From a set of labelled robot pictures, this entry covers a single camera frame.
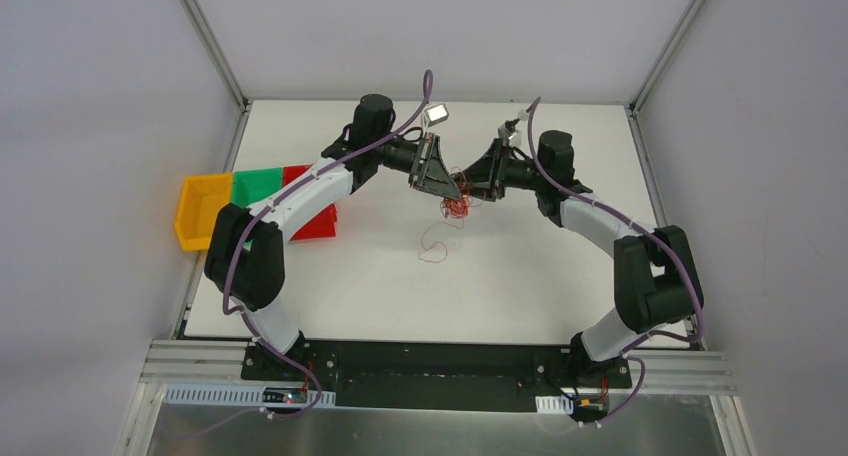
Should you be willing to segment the left controller circuit board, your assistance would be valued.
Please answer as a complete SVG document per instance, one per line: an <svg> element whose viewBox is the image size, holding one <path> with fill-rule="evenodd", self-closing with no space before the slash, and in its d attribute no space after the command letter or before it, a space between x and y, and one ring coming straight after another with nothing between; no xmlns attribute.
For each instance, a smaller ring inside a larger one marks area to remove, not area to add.
<svg viewBox="0 0 848 456"><path fill-rule="evenodd" d="M266 405L305 405L309 401L308 391L292 387L266 387L262 402Z"/></svg>

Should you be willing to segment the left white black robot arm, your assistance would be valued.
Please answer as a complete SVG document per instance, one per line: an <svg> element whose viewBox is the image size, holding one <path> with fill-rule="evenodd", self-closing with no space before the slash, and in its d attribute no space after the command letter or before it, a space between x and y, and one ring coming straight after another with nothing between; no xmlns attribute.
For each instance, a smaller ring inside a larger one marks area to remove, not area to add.
<svg viewBox="0 0 848 456"><path fill-rule="evenodd" d="M285 247L307 222L355 193L379 168L408 174L412 188L447 199L461 196L440 155L432 126L447 120L443 104L420 105L412 115L420 136L407 140L406 122L393 126L391 99L363 96L340 136L316 162L282 189L246 207L229 203L218 212L204 274L222 294L225 314L237 313L257 343L269 351L266 365L281 380L297 378L305 354L295 347L300 330L280 294L286 279Z"/></svg>

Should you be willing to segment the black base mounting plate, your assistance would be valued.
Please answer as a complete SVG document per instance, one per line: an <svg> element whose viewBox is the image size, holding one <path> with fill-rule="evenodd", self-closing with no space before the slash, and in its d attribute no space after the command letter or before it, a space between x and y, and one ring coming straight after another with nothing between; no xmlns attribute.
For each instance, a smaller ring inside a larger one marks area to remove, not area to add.
<svg viewBox="0 0 848 456"><path fill-rule="evenodd" d="M628 389L622 359L593 363L568 346L344 341L300 338L284 358L245 349L248 381L321 385L342 407L531 412L543 396Z"/></svg>

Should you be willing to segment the aluminium frame rail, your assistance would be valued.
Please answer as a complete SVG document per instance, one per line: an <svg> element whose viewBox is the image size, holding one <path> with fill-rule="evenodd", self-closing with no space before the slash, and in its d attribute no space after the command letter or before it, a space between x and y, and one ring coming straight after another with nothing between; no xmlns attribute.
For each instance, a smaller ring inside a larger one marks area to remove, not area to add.
<svg viewBox="0 0 848 456"><path fill-rule="evenodd" d="M236 382L249 346L246 341L156 340L149 347L142 379ZM629 356L646 365L645 394L738 394L727 358L720 352L647 348Z"/></svg>

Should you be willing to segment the right controller circuit board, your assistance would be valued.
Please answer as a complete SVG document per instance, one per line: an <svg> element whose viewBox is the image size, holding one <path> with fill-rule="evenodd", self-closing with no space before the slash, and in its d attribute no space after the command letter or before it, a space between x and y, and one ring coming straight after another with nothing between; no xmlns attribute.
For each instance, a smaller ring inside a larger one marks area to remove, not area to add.
<svg viewBox="0 0 848 456"><path fill-rule="evenodd" d="M585 399L574 403L571 418L576 422L594 423L604 419L608 412L606 404Z"/></svg>

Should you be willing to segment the green plastic bin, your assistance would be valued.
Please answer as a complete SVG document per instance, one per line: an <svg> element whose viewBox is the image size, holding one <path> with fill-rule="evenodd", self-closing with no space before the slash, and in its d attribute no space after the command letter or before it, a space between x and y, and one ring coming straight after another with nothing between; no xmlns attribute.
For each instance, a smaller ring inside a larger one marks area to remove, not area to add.
<svg viewBox="0 0 848 456"><path fill-rule="evenodd" d="M245 208L273 195L282 187L282 167L236 171L233 173L230 202Z"/></svg>

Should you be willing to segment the controller circuit board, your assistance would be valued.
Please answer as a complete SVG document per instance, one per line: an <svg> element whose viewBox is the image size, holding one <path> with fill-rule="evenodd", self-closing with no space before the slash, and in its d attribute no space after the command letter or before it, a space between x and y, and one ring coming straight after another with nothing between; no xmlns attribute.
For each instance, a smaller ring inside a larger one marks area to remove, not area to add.
<svg viewBox="0 0 848 456"><path fill-rule="evenodd" d="M262 402L266 405L305 405L309 401L308 391L292 387L266 387Z"/></svg>
<svg viewBox="0 0 848 456"><path fill-rule="evenodd" d="M606 404L585 399L574 403L571 418L576 422L594 423L604 419L608 412Z"/></svg>

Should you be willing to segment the yellow plastic bin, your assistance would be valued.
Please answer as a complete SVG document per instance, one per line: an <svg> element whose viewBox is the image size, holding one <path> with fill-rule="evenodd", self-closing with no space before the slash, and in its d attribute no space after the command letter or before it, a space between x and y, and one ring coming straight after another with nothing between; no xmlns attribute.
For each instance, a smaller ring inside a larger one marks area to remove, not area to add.
<svg viewBox="0 0 848 456"><path fill-rule="evenodd" d="M184 179L174 228L183 251L207 250L219 211L230 203L232 173L193 175Z"/></svg>

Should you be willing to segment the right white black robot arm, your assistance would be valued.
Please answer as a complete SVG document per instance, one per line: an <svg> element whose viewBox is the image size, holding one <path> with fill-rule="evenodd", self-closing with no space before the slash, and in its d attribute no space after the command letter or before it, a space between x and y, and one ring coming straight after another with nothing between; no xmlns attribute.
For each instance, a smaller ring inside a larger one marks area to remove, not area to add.
<svg viewBox="0 0 848 456"><path fill-rule="evenodd" d="M509 189L534 193L540 213L591 242L613 261L614 307L570 341L566 373L595 384L623 354L703 309L704 297L686 233L647 228L603 203L575 176L572 136L542 133L528 156L500 139L453 179L473 198L497 201Z"/></svg>

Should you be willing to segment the red plastic bin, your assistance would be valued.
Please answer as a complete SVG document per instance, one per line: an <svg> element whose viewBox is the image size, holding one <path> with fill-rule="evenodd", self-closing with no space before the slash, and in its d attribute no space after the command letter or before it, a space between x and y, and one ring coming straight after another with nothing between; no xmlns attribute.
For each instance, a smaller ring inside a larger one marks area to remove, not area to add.
<svg viewBox="0 0 848 456"><path fill-rule="evenodd" d="M292 183L309 169L310 165L285 166L282 169L283 185L286 186L289 183ZM336 205L331 204L295 232L291 240L306 241L334 238L336 236L337 220L338 215Z"/></svg>

